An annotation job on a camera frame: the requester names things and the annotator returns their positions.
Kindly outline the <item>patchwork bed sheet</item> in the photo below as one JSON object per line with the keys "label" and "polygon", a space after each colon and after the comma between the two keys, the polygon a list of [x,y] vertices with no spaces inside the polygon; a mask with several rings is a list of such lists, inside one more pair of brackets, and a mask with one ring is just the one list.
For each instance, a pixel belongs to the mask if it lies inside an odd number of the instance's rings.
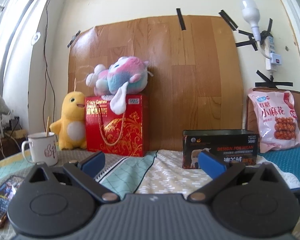
{"label": "patchwork bed sheet", "polygon": [[[57,166],[62,166],[71,160],[81,161],[91,154],[80,150],[59,151]],[[182,193],[187,197],[191,192],[209,183],[211,178],[201,169],[183,169],[182,160],[182,152],[168,150],[148,152],[143,158],[106,154],[105,167],[95,179],[121,198],[133,192]],[[11,175],[26,177],[31,167],[32,164],[23,158],[22,153],[1,160],[0,185]],[[296,176],[275,167],[290,188],[300,187],[300,181]],[[14,230],[7,221],[0,229],[0,239],[10,239],[14,235]],[[293,236],[300,239],[300,218],[294,228]]]}

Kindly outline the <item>black sheep-print box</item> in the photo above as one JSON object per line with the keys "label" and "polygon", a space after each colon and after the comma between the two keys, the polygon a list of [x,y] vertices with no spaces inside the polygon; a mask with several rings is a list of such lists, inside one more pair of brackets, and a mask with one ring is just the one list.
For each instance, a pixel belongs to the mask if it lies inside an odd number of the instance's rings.
{"label": "black sheep-print box", "polygon": [[200,152],[210,153],[227,163],[255,165],[258,139],[258,133],[244,129],[184,130],[182,167],[198,169]]}

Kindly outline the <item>yellow plush dinosaur toy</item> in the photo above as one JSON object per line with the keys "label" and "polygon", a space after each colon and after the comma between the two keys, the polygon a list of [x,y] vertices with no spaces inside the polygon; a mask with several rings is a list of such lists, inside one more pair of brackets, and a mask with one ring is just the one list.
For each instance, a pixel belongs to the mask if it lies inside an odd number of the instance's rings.
{"label": "yellow plush dinosaur toy", "polygon": [[61,118],[50,125],[50,131],[58,137],[60,150],[87,148],[85,132],[85,95],[73,91],[66,94],[61,109]]}

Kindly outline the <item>white enamel mug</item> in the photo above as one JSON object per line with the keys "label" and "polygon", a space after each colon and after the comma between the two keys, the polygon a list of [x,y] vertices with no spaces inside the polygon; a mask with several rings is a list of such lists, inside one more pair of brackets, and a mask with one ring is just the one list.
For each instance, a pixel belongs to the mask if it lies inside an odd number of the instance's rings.
{"label": "white enamel mug", "polygon": [[[25,155],[25,147],[29,146],[31,159]],[[47,166],[55,166],[58,156],[55,143],[55,133],[39,132],[28,136],[28,140],[21,145],[23,158],[31,164],[46,163]]]}

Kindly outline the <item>red gift bag box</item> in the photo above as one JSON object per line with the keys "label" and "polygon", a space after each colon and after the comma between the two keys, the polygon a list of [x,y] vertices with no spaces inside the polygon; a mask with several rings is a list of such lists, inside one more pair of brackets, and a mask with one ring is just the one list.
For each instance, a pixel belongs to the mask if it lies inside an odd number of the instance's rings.
{"label": "red gift bag box", "polygon": [[109,96],[85,98],[87,150],[130,157],[143,157],[149,150],[148,98],[143,94],[126,97],[126,111],[110,109]]}

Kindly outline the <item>brown seat cushion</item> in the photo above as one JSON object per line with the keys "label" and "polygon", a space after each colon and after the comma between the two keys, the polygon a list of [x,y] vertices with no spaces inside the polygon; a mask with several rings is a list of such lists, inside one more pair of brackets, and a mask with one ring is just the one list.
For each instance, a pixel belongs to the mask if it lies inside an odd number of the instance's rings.
{"label": "brown seat cushion", "polygon": [[276,88],[251,88],[247,95],[245,129],[267,139],[300,137],[300,92]]}

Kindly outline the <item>wooden stick in mug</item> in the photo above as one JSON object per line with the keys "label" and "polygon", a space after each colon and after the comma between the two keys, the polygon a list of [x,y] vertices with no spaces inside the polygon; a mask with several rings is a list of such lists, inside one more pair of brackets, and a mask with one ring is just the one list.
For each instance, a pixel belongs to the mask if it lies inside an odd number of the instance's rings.
{"label": "wooden stick in mug", "polygon": [[49,129],[50,129],[50,116],[47,117],[45,137],[48,137],[48,135],[49,135]]}

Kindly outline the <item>pink twisted-dough snack bag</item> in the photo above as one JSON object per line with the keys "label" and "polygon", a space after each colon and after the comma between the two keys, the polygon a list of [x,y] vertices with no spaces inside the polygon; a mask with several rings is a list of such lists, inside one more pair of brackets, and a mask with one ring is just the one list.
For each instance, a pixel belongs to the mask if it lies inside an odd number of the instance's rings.
{"label": "pink twisted-dough snack bag", "polygon": [[290,91],[252,90],[248,97],[256,114],[261,153],[300,147],[298,116]]}

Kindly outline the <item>blue textured mat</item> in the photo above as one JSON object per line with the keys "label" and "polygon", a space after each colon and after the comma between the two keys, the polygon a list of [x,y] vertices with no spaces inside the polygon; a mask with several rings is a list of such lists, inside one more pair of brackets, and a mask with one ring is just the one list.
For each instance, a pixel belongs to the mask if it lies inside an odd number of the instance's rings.
{"label": "blue textured mat", "polygon": [[258,153],[257,164],[273,163],[288,186],[300,187],[300,147],[282,151]]}

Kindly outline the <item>smartphone with lit screen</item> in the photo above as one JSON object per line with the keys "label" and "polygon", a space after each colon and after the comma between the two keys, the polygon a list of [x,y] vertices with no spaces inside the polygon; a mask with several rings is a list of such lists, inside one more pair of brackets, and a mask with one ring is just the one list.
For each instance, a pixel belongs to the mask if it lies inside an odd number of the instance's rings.
{"label": "smartphone with lit screen", "polygon": [[8,205],[23,181],[24,177],[10,176],[0,186],[0,228],[3,227],[7,218]]}

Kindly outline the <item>pink blue plush toy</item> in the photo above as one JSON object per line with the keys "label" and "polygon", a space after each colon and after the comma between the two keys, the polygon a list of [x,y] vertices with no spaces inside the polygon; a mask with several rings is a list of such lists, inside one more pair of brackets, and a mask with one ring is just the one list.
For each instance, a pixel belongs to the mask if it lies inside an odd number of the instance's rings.
{"label": "pink blue plush toy", "polygon": [[110,109],[116,115],[126,111],[126,96],[142,92],[153,74],[148,70],[149,61],[136,56],[123,56],[109,68],[98,64],[85,80],[93,87],[95,95],[112,95]]}

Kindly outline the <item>white power strip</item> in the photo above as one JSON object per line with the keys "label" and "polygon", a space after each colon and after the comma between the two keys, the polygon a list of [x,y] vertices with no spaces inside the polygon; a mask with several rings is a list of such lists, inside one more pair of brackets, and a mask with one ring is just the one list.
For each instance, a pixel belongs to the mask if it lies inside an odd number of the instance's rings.
{"label": "white power strip", "polygon": [[282,58],[281,55],[276,53],[274,38],[267,36],[263,44],[257,41],[257,48],[265,58],[266,70],[276,72],[278,67],[282,64]]}

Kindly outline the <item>white light bulb lamp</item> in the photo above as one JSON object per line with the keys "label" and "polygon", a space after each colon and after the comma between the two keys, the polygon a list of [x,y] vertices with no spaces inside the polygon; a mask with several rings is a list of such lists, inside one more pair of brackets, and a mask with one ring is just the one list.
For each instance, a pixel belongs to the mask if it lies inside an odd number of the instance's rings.
{"label": "white light bulb lamp", "polygon": [[257,42],[261,41],[261,34],[258,23],[260,21],[260,11],[254,0],[242,0],[242,16],[243,19],[250,25],[254,39]]}

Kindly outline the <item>wood-pattern wall board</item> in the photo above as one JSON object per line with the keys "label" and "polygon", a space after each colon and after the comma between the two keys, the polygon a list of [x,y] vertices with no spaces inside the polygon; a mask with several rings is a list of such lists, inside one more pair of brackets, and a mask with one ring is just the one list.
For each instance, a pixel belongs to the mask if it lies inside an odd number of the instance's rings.
{"label": "wood-pattern wall board", "polygon": [[145,89],[151,150],[182,149],[185,129],[240,129],[243,81],[230,27],[219,16],[160,16],[100,25],[71,45],[68,89],[122,56],[149,62]]}

